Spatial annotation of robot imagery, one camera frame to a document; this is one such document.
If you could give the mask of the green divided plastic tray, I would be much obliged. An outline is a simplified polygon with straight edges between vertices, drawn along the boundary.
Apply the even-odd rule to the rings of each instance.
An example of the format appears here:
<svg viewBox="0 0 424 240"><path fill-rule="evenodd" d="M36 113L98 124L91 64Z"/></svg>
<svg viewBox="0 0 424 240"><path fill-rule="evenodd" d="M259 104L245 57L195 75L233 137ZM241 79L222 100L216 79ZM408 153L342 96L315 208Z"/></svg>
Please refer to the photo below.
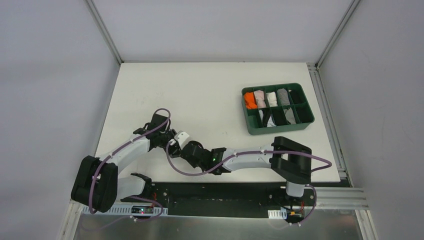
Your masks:
<svg viewBox="0 0 424 240"><path fill-rule="evenodd" d="M277 95L278 89L286 89L288 91L288 97L290 105L281 105L279 97ZM254 92L261 90L264 92L265 97L265 108L247 109L244 101L244 94L248 92ZM278 106L270 107L266 93L275 92ZM300 131L306 129L310 124L315 121L315 116L312 112L306 94L303 87L299 83L284 83L274 85L262 85L262 86L250 86L245 87L241 90L242 95L242 109L246 122L247 131L251 135L264 135L264 134L275 134L290 131ZM284 109L292 108L296 119L296 124L288 124ZM272 114L272 119L276 124L275 127L262 127L259 110L269 109Z"/></svg>

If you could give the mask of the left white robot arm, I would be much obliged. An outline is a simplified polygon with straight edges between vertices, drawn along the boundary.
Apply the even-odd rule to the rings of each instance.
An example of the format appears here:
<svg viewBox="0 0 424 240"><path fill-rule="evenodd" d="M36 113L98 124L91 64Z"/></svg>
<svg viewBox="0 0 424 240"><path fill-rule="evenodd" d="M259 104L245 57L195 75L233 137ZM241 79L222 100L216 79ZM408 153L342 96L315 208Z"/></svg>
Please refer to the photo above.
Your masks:
<svg viewBox="0 0 424 240"><path fill-rule="evenodd" d="M150 122L135 130L117 148L101 156L88 155L80 163L70 197L89 207L93 213L107 212L116 201L134 196L140 202L153 198L151 178L140 173L119 178L119 174L155 148L164 149L171 157L181 154L189 135L171 129L170 118L154 113Z"/></svg>

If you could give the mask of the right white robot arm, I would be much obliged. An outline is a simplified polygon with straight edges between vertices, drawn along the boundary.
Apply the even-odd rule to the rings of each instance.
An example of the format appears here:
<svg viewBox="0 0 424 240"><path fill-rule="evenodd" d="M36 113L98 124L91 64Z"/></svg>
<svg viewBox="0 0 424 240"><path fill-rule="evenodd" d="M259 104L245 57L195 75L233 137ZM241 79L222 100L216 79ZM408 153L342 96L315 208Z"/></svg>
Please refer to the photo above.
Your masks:
<svg viewBox="0 0 424 240"><path fill-rule="evenodd" d="M190 141L180 151L180 157L203 172L214 175L242 169L271 169L286 180L284 200L296 205L304 198L305 186L311 183L312 150L283 136L276 136L268 145L248 148L214 148L207 150L197 141Z"/></svg>

